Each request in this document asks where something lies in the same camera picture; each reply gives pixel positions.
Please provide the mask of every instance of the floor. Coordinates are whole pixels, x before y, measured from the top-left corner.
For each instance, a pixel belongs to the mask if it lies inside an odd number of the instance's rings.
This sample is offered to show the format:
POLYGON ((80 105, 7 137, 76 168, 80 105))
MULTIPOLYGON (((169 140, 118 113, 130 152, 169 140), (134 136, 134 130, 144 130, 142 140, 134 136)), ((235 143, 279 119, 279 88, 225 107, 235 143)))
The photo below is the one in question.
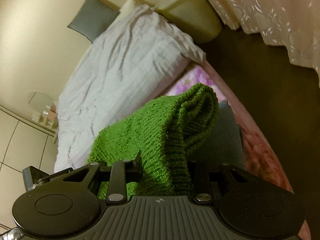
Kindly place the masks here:
POLYGON ((52 136, 0 110, 0 234, 15 227, 11 208, 25 193, 22 170, 34 166, 52 174, 57 153, 52 136))
POLYGON ((285 47, 259 34, 225 27, 200 47, 249 111, 306 205, 313 239, 320 236, 320 88, 313 69, 291 65, 285 47))

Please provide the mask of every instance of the pink floral fabric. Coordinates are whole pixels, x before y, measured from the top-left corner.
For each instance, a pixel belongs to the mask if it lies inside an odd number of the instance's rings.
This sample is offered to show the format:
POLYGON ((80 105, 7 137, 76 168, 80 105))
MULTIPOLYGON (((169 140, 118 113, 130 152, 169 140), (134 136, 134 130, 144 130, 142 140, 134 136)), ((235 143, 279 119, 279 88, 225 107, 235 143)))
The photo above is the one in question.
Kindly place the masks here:
MULTIPOLYGON (((289 180, 267 139, 236 95, 208 62, 204 66, 190 64, 164 95, 181 94, 196 83, 212 87, 217 94, 218 101, 228 100, 236 121, 241 125, 243 131, 246 170, 293 192, 289 180)), ((306 221, 301 227, 299 237, 303 240, 311 240, 310 230, 306 221)))

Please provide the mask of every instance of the green knitted fabric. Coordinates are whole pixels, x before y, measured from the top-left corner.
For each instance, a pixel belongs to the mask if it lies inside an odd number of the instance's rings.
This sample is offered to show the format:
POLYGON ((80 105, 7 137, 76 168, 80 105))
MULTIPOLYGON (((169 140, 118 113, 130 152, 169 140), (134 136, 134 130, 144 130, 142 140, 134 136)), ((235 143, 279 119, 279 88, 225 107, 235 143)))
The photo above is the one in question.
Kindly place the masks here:
MULTIPOLYGON (((212 88, 198 83, 177 96, 151 100, 129 117, 103 129, 89 162, 108 165, 134 159, 141 151, 142 179, 128 184, 128 195, 190 195, 186 158, 209 135, 219 105, 212 88)), ((100 190, 106 194, 107 186, 100 190)))

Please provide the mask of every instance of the crumpled white sheet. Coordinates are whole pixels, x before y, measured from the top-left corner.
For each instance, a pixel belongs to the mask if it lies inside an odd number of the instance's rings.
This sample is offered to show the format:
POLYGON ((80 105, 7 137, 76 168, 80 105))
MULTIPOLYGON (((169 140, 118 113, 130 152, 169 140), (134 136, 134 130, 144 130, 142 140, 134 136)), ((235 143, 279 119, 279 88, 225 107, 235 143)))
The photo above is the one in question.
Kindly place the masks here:
POLYGON ((99 131, 157 97, 190 60, 203 64, 205 53, 148 5, 109 27, 59 97, 54 171, 85 165, 99 131))

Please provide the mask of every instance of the gray cushion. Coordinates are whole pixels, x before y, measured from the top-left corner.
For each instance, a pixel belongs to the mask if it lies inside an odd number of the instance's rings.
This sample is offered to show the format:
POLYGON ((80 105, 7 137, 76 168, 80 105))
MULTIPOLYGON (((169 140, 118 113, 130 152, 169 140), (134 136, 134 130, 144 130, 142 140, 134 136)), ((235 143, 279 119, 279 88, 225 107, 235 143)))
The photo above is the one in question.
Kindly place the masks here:
POLYGON ((219 103, 219 115, 208 139, 188 159, 205 161, 217 170, 221 163, 244 167, 244 151, 240 127, 227 101, 219 103))
POLYGON ((85 0, 80 11, 68 25, 93 42, 119 15, 119 11, 113 10, 100 0, 85 0))

